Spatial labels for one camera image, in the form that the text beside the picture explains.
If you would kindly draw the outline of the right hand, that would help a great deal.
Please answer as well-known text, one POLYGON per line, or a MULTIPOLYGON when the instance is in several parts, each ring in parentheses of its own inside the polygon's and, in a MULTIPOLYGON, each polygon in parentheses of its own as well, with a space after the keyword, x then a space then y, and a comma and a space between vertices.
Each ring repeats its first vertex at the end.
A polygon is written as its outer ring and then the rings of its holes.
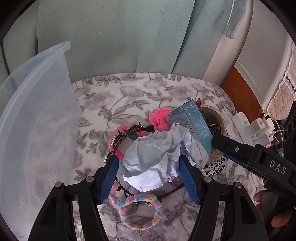
POLYGON ((288 198, 274 192, 261 190, 254 195, 253 199, 258 202, 256 209, 268 232, 287 225, 293 216, 294 204, 288 198))

